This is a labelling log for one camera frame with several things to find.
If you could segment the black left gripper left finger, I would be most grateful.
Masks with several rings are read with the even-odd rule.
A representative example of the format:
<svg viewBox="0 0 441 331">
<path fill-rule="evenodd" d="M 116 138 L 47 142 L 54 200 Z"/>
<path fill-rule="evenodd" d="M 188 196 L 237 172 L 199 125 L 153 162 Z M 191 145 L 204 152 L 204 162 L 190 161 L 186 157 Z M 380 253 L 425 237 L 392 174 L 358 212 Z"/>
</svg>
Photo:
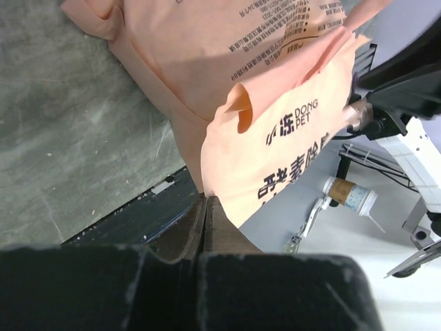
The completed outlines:
<svg viewBox="0 0 441 331">
<path fill-rule="evenodd" d="M 2 330 L 200 330 L 197 264 L 207 200 L 153 243 L 1 251 Z"/>
</svg>

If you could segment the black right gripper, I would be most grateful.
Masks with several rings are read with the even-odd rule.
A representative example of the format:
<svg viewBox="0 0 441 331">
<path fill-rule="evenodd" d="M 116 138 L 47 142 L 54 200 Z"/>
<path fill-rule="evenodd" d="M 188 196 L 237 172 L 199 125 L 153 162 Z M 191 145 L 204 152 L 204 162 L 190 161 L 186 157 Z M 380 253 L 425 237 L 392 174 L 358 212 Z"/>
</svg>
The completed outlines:
<svg viewBox="0 0 441 331">
<path fill-rule="evenodd" d="M 366 101 L 367 113 L 358 127 L 347 128 L 347 138 L 369 140 L 406 135 L 411 119 L 431 119 L 440 114 L 440 24 L 434 23 L 415 41 L 359 78 L 365 97 L 353 93 L 352 101 Z"/>
</svg>

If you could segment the orange cat litter bag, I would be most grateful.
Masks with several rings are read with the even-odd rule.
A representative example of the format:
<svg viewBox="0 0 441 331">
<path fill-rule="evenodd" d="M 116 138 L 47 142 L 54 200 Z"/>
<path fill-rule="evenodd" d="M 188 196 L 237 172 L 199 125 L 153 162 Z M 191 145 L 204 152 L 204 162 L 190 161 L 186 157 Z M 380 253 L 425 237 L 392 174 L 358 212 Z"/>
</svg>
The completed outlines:
<svg viewBox="0 0 441 331">
<path fill-rule="evenodd" d="M 296 182 L 366 105 L 349 104 L 361 1 L 64 1 L 169 120 L 199 192 L 236 226 Z"/>
</svg>

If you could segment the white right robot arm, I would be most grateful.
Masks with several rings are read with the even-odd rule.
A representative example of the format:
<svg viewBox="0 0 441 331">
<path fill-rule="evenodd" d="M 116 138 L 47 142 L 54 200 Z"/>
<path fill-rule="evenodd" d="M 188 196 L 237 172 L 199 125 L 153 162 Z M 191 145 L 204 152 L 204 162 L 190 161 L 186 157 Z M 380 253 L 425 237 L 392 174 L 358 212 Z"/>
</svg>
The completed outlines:
<svg viewBox="0 0 441 331">
<path fill-rule="evenodd" d="M 440 222 L 440 152 L 422 122 L 440 115 L 440 21 L 397 55 L 362 75 L 373 118 L 359 133 L 384 148 Z"/>
</svg>

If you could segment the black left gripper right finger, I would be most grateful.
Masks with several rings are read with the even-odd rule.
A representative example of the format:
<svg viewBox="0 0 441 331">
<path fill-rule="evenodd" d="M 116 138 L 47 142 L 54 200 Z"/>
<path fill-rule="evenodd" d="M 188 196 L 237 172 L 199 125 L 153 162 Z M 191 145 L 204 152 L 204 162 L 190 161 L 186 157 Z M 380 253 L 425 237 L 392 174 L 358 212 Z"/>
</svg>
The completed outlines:
<svg viewBox="0 0 441 331">
<path fill-rule="evenodd" d="M 335 254 L 225 254 L 198 259 L 199 330 L 381 330 L 369 282 Z"/>
</svg>

